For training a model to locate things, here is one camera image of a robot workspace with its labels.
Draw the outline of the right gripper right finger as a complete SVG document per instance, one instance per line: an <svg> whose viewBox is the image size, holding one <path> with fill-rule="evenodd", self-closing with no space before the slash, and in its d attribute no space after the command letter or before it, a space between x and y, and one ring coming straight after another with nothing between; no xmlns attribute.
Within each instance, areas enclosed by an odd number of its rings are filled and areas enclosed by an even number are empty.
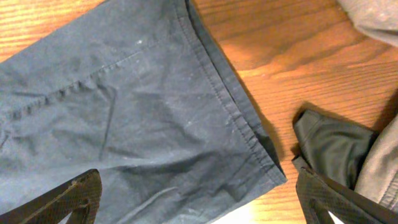
<svg viewBox="0 0 398 224"><path fill-rule="evenodd" d="M397 214L303 167L296 192L307 223L397 223Z"/></svg>

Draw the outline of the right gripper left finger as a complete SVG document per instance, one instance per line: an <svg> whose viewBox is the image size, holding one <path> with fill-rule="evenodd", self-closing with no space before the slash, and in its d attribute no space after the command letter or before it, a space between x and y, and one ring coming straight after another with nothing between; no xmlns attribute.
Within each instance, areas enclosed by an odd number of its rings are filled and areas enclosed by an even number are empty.
<svg viewBox="0 0 398 224"><path fill-rule="evenodd" d="M93 224L100 206L100 173L90 169L45 194L1 215L1 223Z"/></svg>

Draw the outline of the navy blue shorts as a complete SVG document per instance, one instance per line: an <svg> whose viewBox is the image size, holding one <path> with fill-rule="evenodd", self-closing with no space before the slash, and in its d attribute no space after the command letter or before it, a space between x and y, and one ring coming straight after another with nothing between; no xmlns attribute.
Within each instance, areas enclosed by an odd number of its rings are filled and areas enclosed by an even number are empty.
<svg viewBox="0 0 398 224"><path fill-rule="evenodd" d="M1 211L86 170L97 223L209 223L285 183L190 1L106 1L1 64Z"/></svg>

